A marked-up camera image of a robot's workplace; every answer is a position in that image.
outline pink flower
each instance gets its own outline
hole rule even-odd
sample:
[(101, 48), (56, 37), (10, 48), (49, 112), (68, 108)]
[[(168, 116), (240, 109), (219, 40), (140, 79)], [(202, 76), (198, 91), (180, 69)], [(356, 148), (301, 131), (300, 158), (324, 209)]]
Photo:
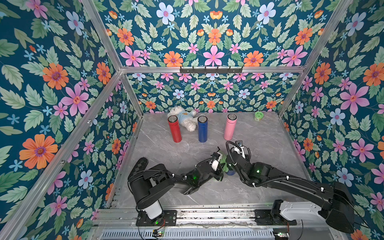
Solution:
[(370, 150), (373, 149), (373, 144), (367, 144), (365, 145), (365, 141), (364, 139), (360, 138), (359, 140), (359, 145), (355, 142), (351, 143), (352, 147), (354, 149), (357, 149), (357, 150), (354, 150), (352, 152), (352, 155), (353, 156), (359, 156), (359, 159), (361, 162), (365, 162), (365, 157), (369, 158), (369, 159), (374, 159), (375, 157), (373, 156), (373, 154), (371, 152), (368, 152)]
[(140, 57), (144, 57), (144, 60), (151, 59), (149, 56), (151, 53), (148, 53), (147, 50), (144, 49), (144, 51), (140, 50)]
[(305, 149), (301, 149), (301, 146), (300, 146), (300, 144), (298, 144), (298, 143), (297, 143), (297, 145), (296, 145), (296, 148), (297, 148), (297, 152), (299, 153), (299, 155), (300, 155), (300, 157), (301, 157), (301, 160), (302, 160), (303, 162), (305, 162), (305, 156), (304, 156), (304, 154), (305, 154)]
[(55, 116), (60, 115), (60, 118), (63, 119), (64, 115), (68, 115), (67, 106), (63, 106), (61, 102), (59, 102), (58, 106), (53, 106), (53, 108), (56, 110)]
[(260, 78), (264, 78), (264, 73), (253, 73), (252, 79), (255, 79), (256, 82), (259, 81)]
[(85, 142), (85, 148), (83, 148), (83, 151), (86, 151), (87, 155), (88, 155), (89, 152), (93, 152), (94, 146), (95, 146), (95, 144), (92, 144), (92, 141)]
[(208, 58), (205, 61), (204, 65), (209, 65), (209, 64), (212, 63), (212, 66), (214, 66), (215, 63), (216, 63), (216, 65), (221, 65), (222, 64), (221, 60), (219, 58), (222, 58), (224, 56), (224, 53), (223, 52), (219, 52), (218, 53), (217, 52), (217, 46), (214, 45), (214, 46), (211, 47), (211, 53), (205, 52), (205, 53), (203, 53), (203, 55), (204, 55), (204, 57)]
[(65, 171), (62, 171), (60, 172), (57, 177), (56, 177), (56, 180), (52, 183), (52, 185), (48, 188), (48, 195), (51, 195), (53, 193), (53, 190), (55, 189), (55, 185), (56, 187), (58, 188), (61, 188), (63, 187), (63, 181), (61, 181), (60, 179), (62, 179), (64, 176), (65, 176), (66, 172)]
[(342, 110), (345, 110), (349, 106), (351, 106), (349, 110), (353, 115), (355, 115), (358, 112), (358, 105), (361, 107), (366, 107), (369, 105), (368, 99), (360, 98), (368, 92), (369, 87), (364, 86), (360, 88), (359, 91), (357, 92), (356, 92), (356, 89), (357, 89), (356, 84), (351, 83), (351, 85), (349, 86), (349, 94), (347, 92), (340, 93), (340, 98), (343, 100), (346, 100), (341, 104), (340, 108)]
[(156, 85), (156, 88), (159, 88), (160, 90), (163, 89), (164, 85), (163, 85), (163, 82), (159, 82), (157, 81), (157, 83), (155, 83)]
[(109, 118), (111, 118), (113, 116), (113, 109), (109, 106), (109, 108), (106, 108), (107, 109), (107, 116)]
[(333, 143), (333, 144), (332, 144), (332, 146), (335, 147), (334, 151), (335, 151), (335, 152), (339, 151), (339, 154), (343, 154), (343, 150), (344, 150), (344, 151), (347, 150), (347, 148), (344, 147), (343, 145), (344, 145), (344, 141), (341, 141), (341, 142), (340, 142), (340, 141), (337, 140), (337, 139), (336, 139), (336, 143)]
[(177, 75), (181, 76), (179, 77), (180, 81), (188, 82), (189, 79), (192, 79), (192, 76), (189, 73), (178, 73)]
[(377, 193), (377, 196), (373, 193), (371, 193), (371, 197), (373, 198), (371, 200), (371, 203), (373, 205), (376, 205), (377, 209), (381, 212), (384, 207), (384, 201), (383, 201), (383, 196), (381, 195), (380, 192)]
[(88, 84), (88, 79), (80, 78), (80, 82), (78, 84), (81, 86), (81, 90), (86, 90), (88, 91), (88, 88), (90, 85)]
[(33, 10), (33, 13), (37, 18), (39, 18), (41, 15), (43, 18), (48, 19), (47, 15), (45, 14), (45, 12), (48, 11), (48, 8), (40, 4), (40, 0), (29, 0), (25, 3), (27, 7)]
[(173, 79), (173, 76), (172, 76), (172, 73), (162, 73), (161, 79), (166, 79), (166, 81), (168, 82), (170, 79)]
[(307, 52), (301, 52), (302, 50), (302, 45), (299, 46), (295, 52), (292, 49), (289, 49), (287, 52), (288, 57), (284, 58), (281, 62), (288, 63), (287, 66), (292, 66), (293, 64), (295, 64), (296, 66), (300, 65), (300, 58), (303, 58), (308, 54)]
[(262, 89), (263, 89), (263, 88), (267, 88), (268, 85), (269, 85), (269, 82), (267, 82), (267, 81), (264, 81), (264, 82), (261, 82), (261, 83), (260, 83), (260, 87), (261, 87)]
[(311, 111), (312, 111), (311, 115), (314, 116), (315, 118), (319, 115), (319, 108), (318, 107), (316, 107), (316, 106), (313, 107)]
[(197, 48), (197, 44), (193, 45), (193, 43), (191, 43), (191, 45), (188, 47), (188, 49), (189, 49), (189, 53), (195, 53), (195, 54), (196, 54), (196, 51), (199, 50)]
[(349, 86), (350, 86), (351, 84), (352, 84), (352, 82), (349, 81), (349, 77), (346, 78), (345, 80), (344, 80), (344, 78), (343, 78), (343, 79), (341, 79), (341, 83), (339, 84), (339, 87), (341, 87), (341, 90), (344, 91), (344, 89), (345, 89), (345, 90), (348, 90), (348, 89), (349, 89)]
[(315, 87), (314, 88), (314, 92), (311, 93), (311, 95), (313, 96), (312, 101), (320, 102), (320, 98), (322, 96), (324, 96), (324, 93), (321, 92), (322, 90), (323, 90), (323, 87), (320, 87), (320, 88)]
[(247, 75), (248, 73), (235, 73), (233, 79), (237, 79), (237, 82), (240, 82), (241, 80), (245, 80), (245, 76)]
[(229, 81), (227, 83), (224, 84), (224, 89), (226, 89), (227, 91), (229, 89), (233, 88), (233, 83), (230, 83)]
[(284, 48), (281, 50), (281, 52), (277, 53), (277, 58), (283, 59), (287, 56), (288, 50), (284, 50)]
[(50, 204), (50, 207), (52, 208), (51, 217), (54, 214), (60, 216), (61, 210), (67, 208), (65, 201), (67, 201), (67, 197), (63, 197), (63, 199), (61, 199), (61, 196), (58, 196), (56, 198), (56, 202)]
[(88, 99), (89, 94), (81, 93), (81, 87), (78, 84), (76, 84), (74, 86), (74, 92), (69, 87), (66, 87), (65, 91), (70, 96), (70, 98), (69, 97), (63, 97), (61, 102), (67, 106), (72, 105), (70, 108), (71, 116), (76, 115), (77, 109), (79, 109), (79, 112), (81, 114), (85, 114), (85, 112), (88, 110), (88, 104), (83, 102), (83, 101)]
[(128, 46), (125, 46), (125, 51), (127, 53), (120, 53), (120, 55), (124, 58), (127, 58), (127, 60), (125, 61), (125, 64), (127, 66), (130, 66), (130, 65), (134, 65), (135, 67), (139, 67), (139, 63), (140, 64), (144, 64), (145, 61), (142, 59), (142, 58), (139, 58), (140, 57), (140, 51), (139, 50), (135, 50), (133, 53), (132, 53), (132, 49)]
[(231, 48), (229, 49), (229, 51), (232, 51), (232, 54), (234, 54), (234, 53), (238, 53), (239, 49), (240, 49), (239, 44), (236, 43), (235, 45), (234, 44), (231, 45)]
[(309, 78), (308, 76), (305, 77), (305, 80), (303, 82), (303, 91), (305, 90), (306, 92), (309, 91), (309, 89), (313, 86), (313, 84), (311, 83), (312, 81), (312, 77)]
[(191, 83), (191, 89), (196, 91), (197, 89), (200, 89), (200, 85), (201, 84), (198, 84), (196, 80), (195, 83)]
[(78, 157), (79, 156), (79, 153), (75, 151), (75, 150), (79, 149), (79, 146), (80, 146), (80, 144), (77, 144), (77, 146), (74, 148), (72, 154), (68, 158), (67, 162), (71, 162), (72, 161), (72, 157)]
[(311, 172), (314, 172), (316, 169), (316, 166), (313, 163), (310, 163), (309, 169), (311, 170)]

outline stuffed animal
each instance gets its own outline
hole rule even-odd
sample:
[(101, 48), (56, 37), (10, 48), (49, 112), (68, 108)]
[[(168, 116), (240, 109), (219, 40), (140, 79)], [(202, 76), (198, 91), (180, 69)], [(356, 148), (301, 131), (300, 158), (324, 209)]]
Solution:
[(168, 117), (172, 115), (177, 116), (177, 119), (179, 120), (179, 124), (184, 126), (188, 131), (193, 132), (195, 131), (197, 126), (197, 118), (194, 118), (196, 114), (197, 114), (196, 110), (187, 112), (182, 106), (176, 106), (171, 108), (171, 110), (168, 113)]

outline small blue flower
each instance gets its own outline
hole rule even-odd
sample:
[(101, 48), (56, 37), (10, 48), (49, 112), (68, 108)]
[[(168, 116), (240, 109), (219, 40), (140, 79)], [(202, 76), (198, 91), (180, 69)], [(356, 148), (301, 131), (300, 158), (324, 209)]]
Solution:
[(51, 130), (49, 130), (49, 125), (47, 126), (44, 126), (44, 125), (40, 125), (40, 127), (42, 128), (42, 130), (40, 130), (39, 133), (44, 133), (44, 135), (47, 135), (47, 132), (50, 132)]
[(209, 16), (204, 16), (203, 21), (205, 21), (205, 23), (209, 22), (209, 21), (210, 21), (210, 20), (209, 20)]
[(32, 59), (35, 59), (35, 57), (33, 56), (34, 55), (33, 53), (29, 53), (27, 50), (24, 50), (24, 52), (26, 53), (24, 57), (28, 58), (29, 61)]
[(39, 45), (39, 44), (36, 44), (37, 46), (37, 51), (38, 52), (41, 52), (41, 53), (44, 53), (46, 50), (44, 49), (44, 45)]
[(61, 232), (61, 234), (67, 235), (67, 233), (70, 231), (69, 226), (64, 226), (64, 231)]
[(178, 12), (177, 10), (175, 10), (175, 12), (173, 13), (173, 15), (175, 15), (175, 17), (179, 17), (180, 16), (180, 12)]
[(70, 180), (70, 178), (67, 178), (67, 180), (65, 180), (64, 181), (64, 187), (68, 187), (69, 185), (70, 185), (70, 182), (72, 182), (71, 180)]
[(108, 21), (109, 23), (112, 21), (111, 16), (104, 15), (104, 17), (105, 17), (105, 20)]
[(221, 19), (221, 21), (226, 23), (228, 21), (228, 15), (227, 16), (223, 16), (223, 19)]
[(45, 112), (45, 115), (48, 116), (49, 114), (52, 114), (52, 108), (47, 106), (46, 109), (43, 109), (43, 112)]
[(19, 123), (19, 121), (17, 121), (20, 117), (16, 117), (16, 115), (12, 114), (12, 117), (7, 117), (7, 120), (10, 120), (11, 121), (11, 124), (14, 125), (15, 123)]
[(122, 15), (121, 13), (119, 13), (119, 18), (120, 18), (121, 21), (125, 20), (124, 17), (125, 17), (124, 15)]
[(15, 164), (12, 164), (11, 166), (9, 166), (9, 168), (13, 168), (13, 171), (14, 172), (17, 172), (17, 169), (18, 168), (23, 168), (23, 166), (22, 166), (22, 163), (23, 163), (23, 161), (17, 161), (16, 159), (13, 161)]

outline gray marble surface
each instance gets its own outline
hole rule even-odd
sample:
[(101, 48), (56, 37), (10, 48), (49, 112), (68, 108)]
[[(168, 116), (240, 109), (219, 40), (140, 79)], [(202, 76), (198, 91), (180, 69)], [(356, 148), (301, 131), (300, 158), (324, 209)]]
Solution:
[[(237, 113), (238, 121), (232, 141), (243, 140), (250, 148), (251, 162), (264, 162), (281, 171), (306, 178), (297, 154), (290, 145), (290, 139), (284, 134), (275, 112), (265, 112), (260, 122), (254, 121), (254, 113)], [(128, 163), (130, 172), (141, 157), (149, 160), (147, 169), (163, 163), (171, 172), (181, 174), (192, 170), (195, 165), (210, 157), (217, 147), (226, 152), (223, 132), (225, 113), (198, 114), (208, 117), (208, 141), (200, 143), (197, 130), (187, 131), (180, 126), (183, 140), (175, 143), (170, 134), (166, 114), (146, 114), (140, 129), (132, 158)], [(125, 184), (115, 196), (116, 208), (134, 208), (133, 195)], [(259, 187), (257, 189), (242, 184), (238, 175), (224, 174), (222, 182), (211, 179), (191, 195), (182, 195), (172, 190), (160, 198), (163, 206), (180, 205), (222, 205), (222, 204), (265, 204), (275, 199), (303, 201), (303, 199), (277, 189)]]

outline orange flower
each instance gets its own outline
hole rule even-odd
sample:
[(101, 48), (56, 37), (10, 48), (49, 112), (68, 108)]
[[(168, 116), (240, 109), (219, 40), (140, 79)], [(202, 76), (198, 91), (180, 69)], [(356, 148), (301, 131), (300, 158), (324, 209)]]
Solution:
[(113, 18), (113, 19), (117, 19), (118, 18), (118, 14), (114, 11), (109, 11), (109, 15)]
[(272, 100), (270, 102), (267, 102), (266, 107), (268, 109), (272, 109), (272, 108), (276, 107), (276, 105), (277, 105), (277, 102)]
[(304, 43), (308, 42), (310, 40), (310, 37), (312, 37), (312, 29), (304, 28), (302, 31), (300, 31), (297, 34), (297, 37), (295, 38), (297, 45), (303, 45)]
[(105, 201), (108, 201), (109, 195), (111, 194), (112, 189), (113, 189), (113, 183), (111, 183), (107, 189), (107, 195), (105, 195)]
[(204, 30), (200, 29), (199, 31), (197, 31), (197, 35), (203, 36), (204, 35)]
[(304, 149), (307, 150), (308, 152), (310, 152), (311, 150), (313, 150), (313, 142), (312, 142), (312, 139), (309, 139), (309, 138), (304, 139), (303, 147), (304, 147)]
[(214, 28), (211, 30), (211, 32), (208, 34), (209, 42), (212, 43), (212, 45), (217, 45), (217, 43), (220, 42), (221, 33), (217, 28)]
[(315, 14), (314, 14), (314, 18), (318, 19), (319, 17), (321, 17), (323, 15), (323, 10), (319, 10), (317, 11)]
[(113, 154), (117, 154), (120, 150), (120, 147), (121, 147), (121, 141), (120, 139), (116, 138), (115, 140), (113, 140), (113, 144), (112, 144), (112, 152)]
[(209, 101), (208, 103), (207, 103), (207, 107), (208, 108), (210, 108), (210, 109), (212, 109), (212, 108), (214, 108), (215, 107), (215, 102), (214, 101)]
[(284, 122), (284, 127), (285, 127), (285, 130), (287, 130), (287, 132), (289, 132), (289, 125), (288, 125), (288, 123)]
[(353, 240), (368, 240), (368, 237), (363, 235), (359, 229), (356, 229), (354, 233), (351, 233), (351, 238)]
[(316, 73), (314, 74), (314, 77), (316, 78), (315, 82), (317, 84), (324, 84), (324, 82), (328, 81), (329, 74), (331, 74), (331, 69), (329, 68), (331, 65), (329, 63), (322, 63), (319, 67), (316, 69)]
[(135, 41), (131, 31), (127, 31), (125, 28), (118, 30), (118, 37), (120, 38), (120, 42), (127, 46), (133, 45), (133, 42)]
[(57, 144), (53, 144), (55, 140), (48, 136), (45, 139), (44, 134), (36, 134), (35, 140), (28, 138), (23, 147), (26, 149), (19, 152), (20, 160), (27, 160), (24, 163), (29, 169), (32, 169), (37, 164), (37, 169), (42, 169), (47, 166), (47, 162), (51, 162), (55, 156), (52, 153), (57, 152)]
[(133, 127), (132, 127), (132, 131), (133, 131), (133, 132), (135, 132), (136, 127), (137, 127), (137, 122), (135, 122), (135, 123), (133, 124)]
[(379, 63), (379, 65), (373, 64), (367, 69), (364, 73), (363, 81), (367, 83), (368, 86), (378, 86), (381, 81), (384, 81), (384, 63)]
[(50, 88), (56, 88), (57, 90), (60, 90), (62, 87), (65, 87), (67, 82), (69, 81), (68, 73), (65, 69), (63, 69), (63, 66), (60, 64), (54, 64), (50, 63), (49, 68), (43, 69), (43, 79), (44, 81), (48, 82), (48, 86)]
[(156, 104), (153, 103), (152, 101), (147, 101), (147, 102), (145, 103), (145, 106), (146, 106), (147, 108), (149, 108), (149, 109), (155, 109), (155, 108), (156, 108)]
[(111, 78), (111, 73), (109, 72), (109, 67), (105, 63), (98, 63), (96, 68), (96, 73), (99, 75), (100, 82), (107, 84)]
[(36, 48), (34, 48), (32, 45), (29, 45), (29, 49), (30, 49), (32, 52), (37, 53)]
[(264, 61), (264, 58), (262, 58), (264, 55), (262, 53), (259, 53), (259, 51), (254, 51), (252, 53), (248, 53), (247, 57), (244, 58), (244, 66), (246, 67), (258, 67), (260, 66), (260, 63)]
[(225, 34), (227, 35), (227, 36), (232, 36), (233, 35), (233, 30), (231, 30), (231, 29), (227, 29), (227, 31), (225, 32)]
[(82, 225), (83, 225), (83, 222), (84, 222), (84, 219), (80, 219), (77, 223), (76, 223), (76, 227), (77, 228), (80, 228)]
[(180, 53), (175, 53), (174, 51), (170, 51), (164, 55), (164, 63), (167, 64), (167, 67), (181, 67), (183, 63), (183, 59), (180, 58)]

